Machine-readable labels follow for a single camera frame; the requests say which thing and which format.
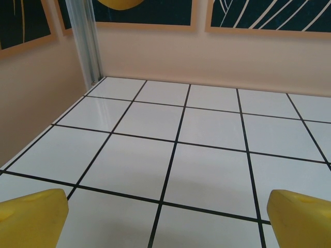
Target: wall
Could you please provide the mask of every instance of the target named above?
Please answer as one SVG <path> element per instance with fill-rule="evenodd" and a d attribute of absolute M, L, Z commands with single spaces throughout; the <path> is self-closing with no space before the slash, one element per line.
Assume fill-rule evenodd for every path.
<path fill-rule="evenodd" d="M 0 167 L 85 92 L 74 39 L 48 2 L 58 40 L 0 60 Z"/>
<path fill-rule="evenodd" d="M 99 28 L 106 75 L 331 96 L 331 41 Z"/>

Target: wooden frame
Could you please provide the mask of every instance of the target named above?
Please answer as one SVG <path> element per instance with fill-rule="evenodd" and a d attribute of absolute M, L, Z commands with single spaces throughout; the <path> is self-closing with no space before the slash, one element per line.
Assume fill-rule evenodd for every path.
<path fill-rule="evenodd" d="M 57 17 L 60 21 L 60 25 L 61 25 L 61 30 L 63 35 L 72 35 L 72 28 L 66 29 L 66 26 L 64 25 L 64 21 L 63 21 L 63 17 L 62 17 L 62 13 L 61 13 L 61 9 L 60 9 L 60 5 L 58 4 L 58 0 L 54 0 L 55 3 L 55 8 L 56 8 L 56 12 L 57 12 Z"/>
<path fill-rule="evenodd" d="M 239 34 L 239 35 L 262 35 L 272 37 L 292 37 L 292 38 L 315 38 L 330 39 L 331 33 L 323 32 L 301 32 L 286 30 L 265 30 L 265 29 L 248 29 L 232 27 L 211 27 L 213 15 L 214 0 L 208 0 L 207 17 L 205 31 L 214 34 Z"/>
<path fill-rule="evenodd" d="M 35 40 L 31 40 L 31 41 L 28 41 L 28 42 L 25 42 L 25 43 L 22 43 L 22 44 L 12 46 L 10 48 L 0 50 L 0 59 L 6 58 L 6 57 L 9 57 L 9 56 L 12 56 L 12 55 L 16 55 L 16 54 L 19 54 L 19 53 L 23 53 L 27 50 L 30 50 L 30 49 L 33 49 L 35 47 L 39 47 L 39 46 L 44 45 L 46 43 L 57 40 L 55 26 L 54 26 L 51 10 L 48 6 L 47 0 L 40 0 L 40 1 L 42 3 L 42 7 L 43 7 L 43 10 L 45 12 L 45 16 L 46 16 L 46 19 L 47 19 L 47 24 L 48 24 L 48 27 L 50 29 L 51 34 L 47 35 L 47 36 L 44 36 L 44 37 L 41 37 L 41 38 L 38 38 L 38 39 L 35 39 Z"/>
<path fill-rule="evenodd" d="M 66 29 L 58 0 L 54 0 L 58 18 L 60 19 L 61 29 L 64 35 L 72 34 L 72 29 Z M 197 28 L 199 0 L 192 0 L 191 25 L 163 25 L 163 24 L 143 24 L 143 23 L 119 23 L 119 22 L 97 22 L 97 27 L 106 28 L 124 28 L 124 29 L 157 29 L 166 31 L 188 31 L 193 32 Z"/>

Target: framed artwork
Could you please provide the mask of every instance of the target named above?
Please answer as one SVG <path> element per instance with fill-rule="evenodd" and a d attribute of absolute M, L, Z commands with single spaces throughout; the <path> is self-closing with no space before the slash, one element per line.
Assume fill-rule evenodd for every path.
<path fill-rule="evenodd" d="M 331 0 L 209 0 L 205 30 L 331 38 Z"/>
<path fill-rule="evenodd" d="M 198 0 L 92 0 L 98 27 L 194 31 Z M 55 0 L 64 34 L 72 33 L 65 0 Z"/>
<path fill-rule="evenodd" d="M 1 0 L 0 58 L 56 40 L 47 0 Z"/>
<path fill-rule="evenodd" d="M 70 17 L 67 9 L 66 0 L 54 0 L 54 2 L 55 2 L 58 19 L 60 20 L 62 33 L 64 35 L 71 35 L 72 29 L 71 29 Z"/>

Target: white stripe pattern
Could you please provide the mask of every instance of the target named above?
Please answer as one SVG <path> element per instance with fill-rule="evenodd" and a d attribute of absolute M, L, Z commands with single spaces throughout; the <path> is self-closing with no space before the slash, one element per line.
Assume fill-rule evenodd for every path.
<path fill-rule="evenodd" d="M 284 8 L 286 8 L 293 0 L 289 0 L 283 7 L 281 7 L 272 17 L 270 17 L 259 29 L 262 29 L 265 25 L 267 25 L 275 16 L 277 16 Z"/>
<path fill-rule="evenodd" d="M 281 27 L 283 27 L 285 24 L 287 24 L 304 6 L 306 3 L 308 3 L 309 0 L 305 0 L 305 2 L 286 20 L 281 24 L 276 30 L 279 30 Z"/>
<path fill-rule="evenodd" d="M 249 0 L 246 0 L 245 5 L 244 5 L 244 7 L 243 7 L 243 9 L 242 9 L 242 11 L 241 11 L 241 13 L 240 13 L 240 15 L 239 15 L 239 17 L 238 17 L 238 19 L 237 19 L 237 21 L 236 21 L 236 23 L 234 24 L 233 27 L 236 27 L 238 25 L 240 19 L 242 18 L 243 14 L 244 14 L 244 12 L 247 8 L 248 3 L 249 3 Z"/>
<path fill-rule="evenodd" d="M 260 15 L 260 17 L 257 18 L 257 20 L 249 28 L 254 28 L 265 17 L 265 15 L 268 14 L 268 12 L 271 10 L 271 8 L 275 5 L 277 1 L 278 0 L 273 0 L 272 3 L 262 13 L 262 15 Z"/>
<path fill-rule="evenodd" d="M 306 31 L 315 21 L 324 13 L 324 11 L 329 7 L 331 4 L 331 0 L 325 5 L 325 7 L 321 10 L 321 12 L 304 28 L 302 31 Z"/>

